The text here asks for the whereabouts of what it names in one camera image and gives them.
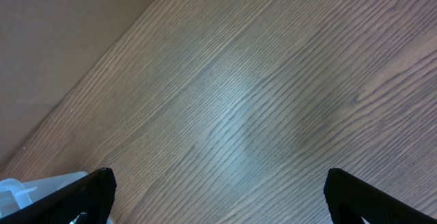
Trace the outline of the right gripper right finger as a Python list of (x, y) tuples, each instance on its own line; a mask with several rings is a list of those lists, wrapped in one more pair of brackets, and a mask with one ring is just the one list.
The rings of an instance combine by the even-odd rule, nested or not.
[(324, 196), (334, 224), (427, 223), (436, 219), (411, 208), (340, 168), (328, 170)]

